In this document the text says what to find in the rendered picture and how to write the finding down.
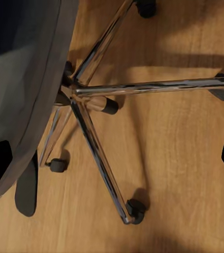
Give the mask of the swivel chair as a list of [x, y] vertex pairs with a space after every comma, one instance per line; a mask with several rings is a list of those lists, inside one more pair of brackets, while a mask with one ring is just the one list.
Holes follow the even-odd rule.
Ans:
[[[37, 207], [38, 167], [63, 173], [64, 159], [47, 162], [74, 112], [124, 225], [138, 225], [147, 208], [125, 204], [87, 109], [110, 115], [119, 105], [110, 95], [208, 90], [224, 101], [224, 74], [214, 78], [88, 86], [132, 4], [152, 17], [156, 0], [124, 0], [72, 75], [67, 60], [80, 0], [0, 0], [0, 142], [13, 159], [0, 180], [0, 197], [16, 182], [15, 204], [27, 216]], [[56, 111], [56, 112], [55, 112]], [[51, 114], [55, 116], [41, 157], [37, 148]]]

